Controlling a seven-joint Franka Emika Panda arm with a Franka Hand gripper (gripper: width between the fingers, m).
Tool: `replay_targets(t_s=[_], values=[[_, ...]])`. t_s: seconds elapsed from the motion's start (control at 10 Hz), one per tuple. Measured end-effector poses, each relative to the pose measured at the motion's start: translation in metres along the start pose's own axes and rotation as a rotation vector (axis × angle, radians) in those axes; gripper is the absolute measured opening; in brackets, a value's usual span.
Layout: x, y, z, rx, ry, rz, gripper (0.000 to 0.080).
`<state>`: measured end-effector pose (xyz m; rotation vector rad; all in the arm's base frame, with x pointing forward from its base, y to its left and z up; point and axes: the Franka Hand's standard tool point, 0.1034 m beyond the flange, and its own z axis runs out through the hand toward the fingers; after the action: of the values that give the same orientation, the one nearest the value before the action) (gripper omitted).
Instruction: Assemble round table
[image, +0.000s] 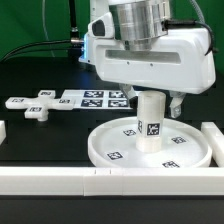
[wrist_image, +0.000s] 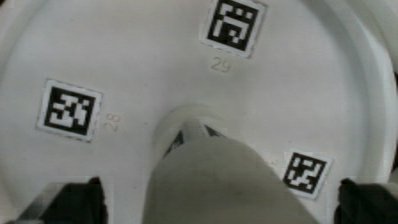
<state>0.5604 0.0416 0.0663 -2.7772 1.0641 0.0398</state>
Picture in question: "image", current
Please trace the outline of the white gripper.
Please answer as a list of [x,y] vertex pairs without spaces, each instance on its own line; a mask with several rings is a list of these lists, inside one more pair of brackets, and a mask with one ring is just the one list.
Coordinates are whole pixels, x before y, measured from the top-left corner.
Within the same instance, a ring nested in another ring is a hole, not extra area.
[[214,36],[198,21],[166,20],[162,26],[165,35],[138,49],[115,38],[112,15],[106,13],[88,25],[89,48],[98,76],[120,83],[132,109],[138,106],[132,85],[168,90],[170,117],[178,118],[185,93],[200,94],[215,82]]

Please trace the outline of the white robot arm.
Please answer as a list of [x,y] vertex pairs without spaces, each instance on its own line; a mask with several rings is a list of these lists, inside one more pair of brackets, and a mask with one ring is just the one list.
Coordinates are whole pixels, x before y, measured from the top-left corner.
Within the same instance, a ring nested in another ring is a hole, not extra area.
[[170,0],[106,0],[89,24],[79,61],[118,83],[126,98],[143,86],[170,92],[170,115],[181,114],[186,94],[215,82],[214,36],[202,21],[175,20]]

